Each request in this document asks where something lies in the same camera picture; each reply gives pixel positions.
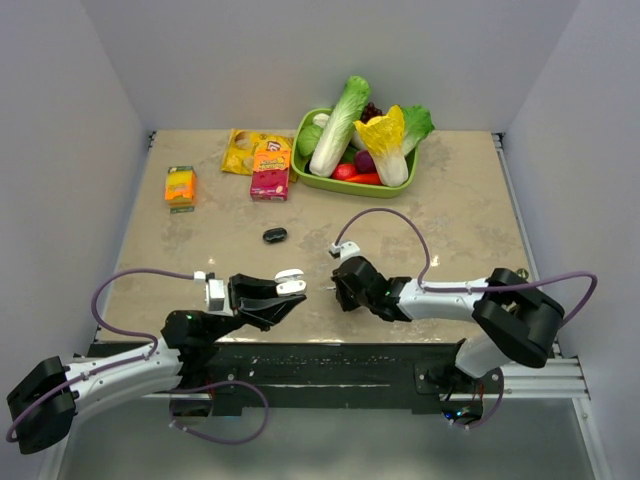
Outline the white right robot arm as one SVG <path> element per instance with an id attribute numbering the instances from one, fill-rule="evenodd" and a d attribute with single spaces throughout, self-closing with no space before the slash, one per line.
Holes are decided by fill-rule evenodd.
<path id="1" fill-rule="evenodd" d="M 386 277 L 361 254 L 339 260 L 329 293 L 305 290 L 293 271 L 263 281 L 234 282 L 239 312 L 269 329 L 288 325 L 284 340 L 388 341 L 388 323 L 398 339 L 424 339 L 419 321 L 470 323 L 471 336 L 454 351 L 445 369 L 448 386 L 469 392 L 481 377 L 509 362 L 542 368 L 565 320 L 563 307 L 513 271 L 497 268 L 486 277 L 463 282 L 426 282 L 410 276 Z"/>

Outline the white earbud charging case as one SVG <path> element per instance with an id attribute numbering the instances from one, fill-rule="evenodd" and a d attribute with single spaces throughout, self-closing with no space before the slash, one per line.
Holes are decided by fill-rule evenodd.
<path id="1" fill-rule="evenodd" d="M 276 282 L 276 293 L 279 297 L 306 293 L 307 284 L 304 281 L 304 272 L 301 269 L 280 271 L 275 275 L 274 281 Z"/>

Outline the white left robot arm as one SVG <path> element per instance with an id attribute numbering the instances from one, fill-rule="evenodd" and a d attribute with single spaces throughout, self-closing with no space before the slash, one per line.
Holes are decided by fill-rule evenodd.
<path id="1" fill-rule="evenodd" d="M 154 393 L 240 387 L 256 393 L 267 407 L 256 386 L 238 379 L 210 382 L 206 367 L 220 338 L 245 325 L 268 331 L 280 323 L 305 300 L 305 281 L 283 273 L 273 280 L 242 274 L 221 280 L 203 271 L 177 277 L 203 284 L 205 310 L 171 312 L 155 336 L 112 326 L 93 308 L 102 329 L 142 339 L 144 345 L 70 364 L 59 357 L 39 362 L 7 396 L 12 419 L 7 442 L 17 444 L 24 455 L 37 453 L 65 439 L 75 420 Z"/>

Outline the black earbud charging case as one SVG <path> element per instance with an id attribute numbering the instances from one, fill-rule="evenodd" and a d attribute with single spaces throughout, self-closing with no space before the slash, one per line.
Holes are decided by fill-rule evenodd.
<path id="1" fill-rule="evenodd" d="M 262 239 L 266 244 L 276 244 L 285 241 L 288 238 L 288 231 L 283 227 L 276 227 L 266 230 Z"/>

